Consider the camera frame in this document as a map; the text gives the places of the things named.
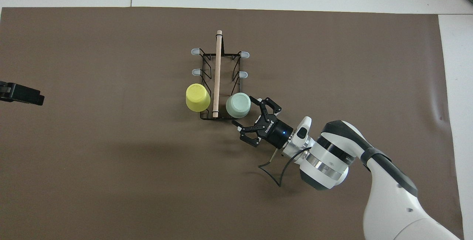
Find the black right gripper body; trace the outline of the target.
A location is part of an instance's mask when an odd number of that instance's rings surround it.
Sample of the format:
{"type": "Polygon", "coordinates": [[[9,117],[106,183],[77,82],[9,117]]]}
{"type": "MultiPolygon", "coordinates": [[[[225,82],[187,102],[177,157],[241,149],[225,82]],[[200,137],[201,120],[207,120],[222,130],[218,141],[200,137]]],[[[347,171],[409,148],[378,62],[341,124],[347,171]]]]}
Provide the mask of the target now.
{"type": "Polygon", "coordinates": [[[264,127],[256,132],[258,137],[278,149],[286,144],[293,133],[293,128],[277,117],[269,117],[268,119],[258,117],[255,125],[264,127]]]}

